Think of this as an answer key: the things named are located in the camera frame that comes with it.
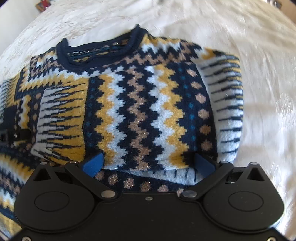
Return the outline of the red item on nightstand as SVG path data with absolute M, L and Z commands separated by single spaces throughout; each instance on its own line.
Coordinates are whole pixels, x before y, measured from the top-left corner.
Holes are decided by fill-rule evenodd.
M 41 13 L 44 12 L 51 6 L 49 0 L 40 0 L 38 3 L 35 4 L 36 9 Z

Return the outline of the navy yellow patterned knit sweater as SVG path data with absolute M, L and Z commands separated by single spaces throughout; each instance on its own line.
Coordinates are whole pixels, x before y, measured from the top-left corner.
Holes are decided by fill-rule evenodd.
M 233 162 L 240 144 L 239 58 L 135 27 L 104 42 L 63 39 L 1 80 L 1 115 L 32 137 L 1 145 L 1 239 L 34 169 L 104 155 L 95 179 L 117 191 L 176 192 L 202 180 L 195 155 Z

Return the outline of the cream floral bedspread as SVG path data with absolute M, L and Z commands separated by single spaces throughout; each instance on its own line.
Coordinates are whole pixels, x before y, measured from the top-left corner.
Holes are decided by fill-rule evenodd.
M 1 56 L 1 240 L 295 240 L 294 109 L 262 1 L 58 1 Z

